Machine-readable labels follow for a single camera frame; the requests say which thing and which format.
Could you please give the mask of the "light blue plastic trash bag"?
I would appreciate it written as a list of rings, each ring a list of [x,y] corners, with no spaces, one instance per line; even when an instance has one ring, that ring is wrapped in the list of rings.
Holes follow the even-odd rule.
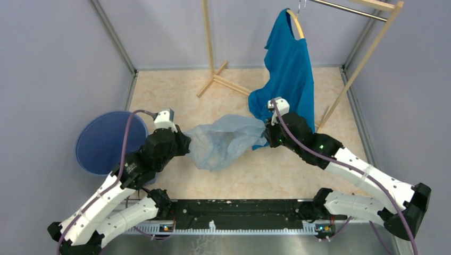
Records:
[[[221,171],[253,146],[264,146],[263,121],[227,114],[211,124],[201,124],[184,132],[191,138],[188,156],[198,169]]]

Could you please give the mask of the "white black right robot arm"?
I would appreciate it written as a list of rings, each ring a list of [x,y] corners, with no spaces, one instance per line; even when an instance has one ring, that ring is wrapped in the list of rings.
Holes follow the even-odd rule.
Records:
[[[314,133],[296,113],[274,114],[266,120],[263,135],[271,148],[284,146],[305,163],[345,178],[369,194],[354,197],[322,188],[312,204],[315,217],[353,216],[379,224],[400,239],[416,238],[428,210],[429,186],[389,176],[359,159],[337,139]]]

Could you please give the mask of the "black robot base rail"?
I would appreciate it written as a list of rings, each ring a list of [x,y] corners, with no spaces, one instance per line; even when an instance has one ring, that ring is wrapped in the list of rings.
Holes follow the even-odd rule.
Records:
[[[156,220],[175,223],[177,230],[206,230],[214,222],[218,230],[289,230],[304,223],[345,220],[323,206],[303,199],[173,200]]]

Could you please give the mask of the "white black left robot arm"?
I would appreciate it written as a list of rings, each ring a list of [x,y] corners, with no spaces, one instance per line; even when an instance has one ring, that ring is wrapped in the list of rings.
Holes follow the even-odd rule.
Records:
[[[191,138],[180,129],[156,129],[139,150],[122,156],[92,197],[72,216],[47,228],[56,254],[101,254],[117,236],[150,219],[165,219],[172,201],[166,190],[148,190],[138,203],[112,214],[126,198],[143,189],[174,157],[189,153]]]

